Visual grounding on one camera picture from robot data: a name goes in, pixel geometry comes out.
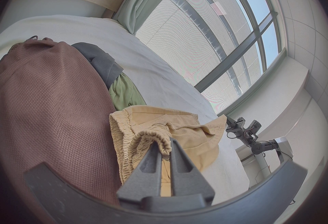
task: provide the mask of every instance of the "clothing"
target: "clothing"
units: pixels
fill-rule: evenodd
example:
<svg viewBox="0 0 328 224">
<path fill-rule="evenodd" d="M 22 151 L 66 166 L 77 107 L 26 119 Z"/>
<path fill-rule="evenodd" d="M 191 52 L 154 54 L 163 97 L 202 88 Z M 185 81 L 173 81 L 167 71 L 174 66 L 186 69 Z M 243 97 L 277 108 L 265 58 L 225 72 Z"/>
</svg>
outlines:
<svg viewBox="0 0 328 224">
<path fill-rule="evenodd" d="M 117 111 L 129 106 L 146 105 L 137 87 L 125 73 L 121 73 L 112 83 L 109 94 Z"/>
<path fill-rule="evenodd" d="M 164 159 L 171 152 L 170 137 L 175 138 L 195 166 L 202 171 L 218 156 L 226 116 L 201 125 L 195 114 L 150 106 L 130 106 L 110 114 L 109 121 L 122 184 L 129 178 L 153 141 Z M 170 196 L 170 172 L 162 163 L 162 196 Z"/>
<path fill-rule="evenodd" d="M 78 49 L 96 69 L 106 84 L 107 89 L 109 89 L 114 80 L 122 73 L 123 68 L 115 62 L 113 57 L 105 53 L 98 46 L 86 42 L 78 42 L 72 44 L 72 46 Z"/>
<path fill-rule="evenodd" d="M 115 111 L 103 80 L 65 42 L 28 40 L 0 61 L 0 163 L 43 223 L 52 223 L 23 173 L 48 163 L 78 189 L 118 205 L 121 186 L 109 125 Z"/>
</svg>

